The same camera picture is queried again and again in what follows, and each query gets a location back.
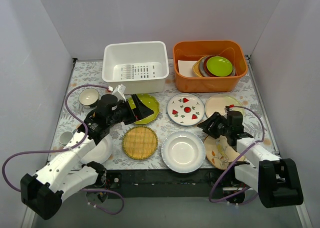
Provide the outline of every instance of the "white plastic bin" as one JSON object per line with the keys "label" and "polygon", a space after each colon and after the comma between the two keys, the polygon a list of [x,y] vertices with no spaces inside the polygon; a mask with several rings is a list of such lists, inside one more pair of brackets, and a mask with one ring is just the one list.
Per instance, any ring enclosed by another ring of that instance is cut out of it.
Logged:
{"label": "white plastic bin", "polygon": [[168,75],[163,42],[110,44],[104,50],[102,79],[112,87],[125,85],[126,94],[162,92]]}

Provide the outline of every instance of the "yellow-green plate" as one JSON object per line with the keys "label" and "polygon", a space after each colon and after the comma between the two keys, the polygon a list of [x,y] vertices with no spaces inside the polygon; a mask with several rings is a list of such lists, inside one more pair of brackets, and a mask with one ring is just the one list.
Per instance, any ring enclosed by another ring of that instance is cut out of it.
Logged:
{"label": "yellow-green plate", "polygon": [[[151,121],[155,120],[156,117],[158,116],[159,113],[159,102],[157,101],[157,99],[154,96],[151,96],[149,94],[138,94],[138,98],[141,100],[141,102],[146,105],[148,108],[153,110],[153,114],[148,116],[147,118],[144,118],[142,120],[139,120],[137,122],[135,122],[135,124],[148,124]],[[130,107],[132,109],[134,109],[135,103],[133,101],[133,99],[130,97],[128,98],[128,102],[130,104]]]}

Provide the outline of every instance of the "leaf pattern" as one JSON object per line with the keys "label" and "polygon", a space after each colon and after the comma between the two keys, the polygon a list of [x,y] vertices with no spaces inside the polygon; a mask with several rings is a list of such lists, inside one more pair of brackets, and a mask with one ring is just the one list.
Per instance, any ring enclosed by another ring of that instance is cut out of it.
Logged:
{"label": "leaf pattern", "polygon": [[[173,60],[169,59],[168,63],[169,63],[169,70],[170,70],[168,79],[174,80],[175,74],[174,74]],[[71,86],[71,84],[75,86],[83,85],[83,84],[107,85],[107,83],[102,80],[102,76],[101,76],[102,64],[103,64],[102,62],[77,61],[73,69],[70,84],[68,86],[68,92],[74,88],[73,86]],[[97,90],[99,91],[100,95],[106,94],[104,89],[97,88]],[[76,90],[70,96],[68,100],[68,105],[71,108],[71,110],[81,120],[84,120],[84,118],[86,117],[86,114],[92,109],[84,109],[83,106],[79,104],[78,96],[81,91],[82,89]],[[122,149],[122,138],[124,134],[135,125],[134,124],[124,125],[123,123],[121,123],[121,124],[116,124],[110,129],[110,135],[113,139],[112,159],[107,160],[103,165],[107,169],[167,169],[168,167],[165,165],[161,157],[161,145],[162,145],[162,141],[166,137],[168,137],[171,133],[180,131],[180,130],[187,130],[189,132],[192,132],[198,135],[202,140],[204,140],[207,135],[203,133],[201,129],[197,128],[196,125],[192,127],[180,126],[178,124],[175,124],[168,117],[167,103],[172,96],[179,93],[180,91],[176,89],[175,83],[170,82],[165,84],[165,89],[162,93],[151,94],[160,103],[160,112],[157,119],[146,125],[151,129],[153,129],[158,136],[158,149],[151,157],[145,160],[133,160],[126,156],[126,154],[123,152],[123,149]],[[206,100],[214,94],[216,93],[197,93],[195,95],[199,97],[201,101],[205,104]],[[234,96],[238,100],[241,100],[241,102],[243,100],[248,101],[248,104],[246,105],[246,107],[256,110],[259,116],[262,118],[265,127],[267,127],[265,118],[262,112],[262,108],[255,94],[255,89],[249,73],[240,79],[237,86],[234,88],[233,91],[229,92],[228,95]],[[252,115],[248,111],[245,111],[245,116],[243,120],[244,120],[243,125],[245,127],[245,131],[252,134],[255,137],[255,139],[261,138],[262,136],[261,126],[257,121],[257,119],[254,117],[254,115]],[[54,139],[51,145],[51,149],[53,149],[54,147],[56,147],[56,149],[57,147],[61,147],[61,145],[59,144],[59,136],[65,131],[72,132],[77,128],[79,124],[80,123],[75,119],[73,119],[73,117],[67,112],[66,108],[63,107],[60,114],[60,118],[58,120],[58,126],[54,134]],[[266,128],[265,131],[266,131],[265,137],[269,139],[271,142],[269,143],[269,145],[267,145],[268,143],[266,143],[266,144],[262,144],[262,146],[270,152],[276,151],[274,148],[272,139],[269,135],[268,128]],[[55,154],[49,154],[48,160],[49,161],[52,160],[54,156]],[[221,160],[218,158],[215,158],[215,160],[213,160],[212,162],[214,161],[217,163],[217,162],[220,162]],[[204,163],[202,164],[202,168],[210,168],[210,167],[212,167],[212,164],[207,159],[205,159]],[[74,170],[81,169],[81,164],[80,163],[77,164],[73,169]]]}

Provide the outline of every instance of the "white plate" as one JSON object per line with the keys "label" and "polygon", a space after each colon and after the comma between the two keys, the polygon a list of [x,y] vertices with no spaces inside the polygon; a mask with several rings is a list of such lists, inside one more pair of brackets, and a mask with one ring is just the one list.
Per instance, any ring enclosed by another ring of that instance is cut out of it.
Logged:
{"label": "white plate", "polygon": [[165,164],[173,171],[190,173],[201,167],[206,158],[206,149],[198,136],[179,131],[164,140],[161,155]]}
{"label": "white plate", "polygon": [[166,111],[175,123],[190,126],[202,120],[205,115],[205,106],[197,96],[183,93],[169,100]]}
{"label": "white plate", "polygon": [[[220,115],[223,116],[226,114],[226,106],[229,106],[230,104],[242,106],[242,103],[235,97],[225,94],[213,95],[205,103],[205,114],[208,118],[212,116],[214,112],[219,112]],[[240,111],[242,115],[245,114],[244,109],[242,108],[232,108],[232,110]]]}

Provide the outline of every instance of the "gray floor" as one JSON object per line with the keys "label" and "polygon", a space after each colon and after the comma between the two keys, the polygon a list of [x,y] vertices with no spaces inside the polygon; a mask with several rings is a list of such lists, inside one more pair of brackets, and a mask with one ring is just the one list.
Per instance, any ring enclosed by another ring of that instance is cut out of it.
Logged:
{"label": "gray floor", "polygon": [[[116,210],[120,200],[107,200],[103,206]],[[87,205],[85,193],[66,200],[49,220],[36,216],[36,227],[301,227],[294,206],[266,209],[257,198],[235,207],[212,204],[207,198],[127,198],[118,215],[108,215]]]}

